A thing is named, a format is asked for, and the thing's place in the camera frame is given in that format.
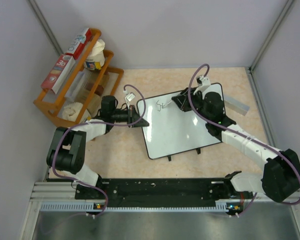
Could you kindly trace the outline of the white whiteboard black frame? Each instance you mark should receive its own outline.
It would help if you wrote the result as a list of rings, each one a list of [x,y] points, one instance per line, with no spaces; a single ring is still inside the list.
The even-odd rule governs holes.
[[[145,102],[141,99],[137,102],[137,110],[140,114],[144,113],[143,119],[149,123],[149,126],[142,128],[142,132],[147,155],[151,160],[221,142],[208,133],[206,122],[192,110],[183,112],[174,102],[161,108],[179,93],[169,92],[148,97]]]

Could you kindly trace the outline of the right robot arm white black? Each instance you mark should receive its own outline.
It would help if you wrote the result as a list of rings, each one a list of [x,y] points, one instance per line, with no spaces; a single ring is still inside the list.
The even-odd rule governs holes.
[[[219,93],[202,93],[194,88],[185,88],[171,100],[183,112],[194,111],[205,120],[205,127],[211,136],[236,148],[261,169],[261,174],[237,171],[227,175],[229,182],[223,185],[227,197],[235,198],[241,192],[254,192],[282,203],[300,190],[297,153],[267,145],[244,131],[226,115],[225,103]]]

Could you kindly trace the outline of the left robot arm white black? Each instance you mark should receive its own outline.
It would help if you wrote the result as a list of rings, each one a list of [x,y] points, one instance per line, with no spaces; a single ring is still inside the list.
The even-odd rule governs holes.
[[[85,164],[86,143],[109,133],[117,123],[132,128],[148,127],[150,124],[130,104],[134,98],[134,93],[127,93],[125,104],[118,108],[118,100],[106,95],[95,117],[73,128],[58,127],[46,157],[47,165],[64,173],[67,178],[87,185],[87,194],[99,198],[104,191],[102,178]]]

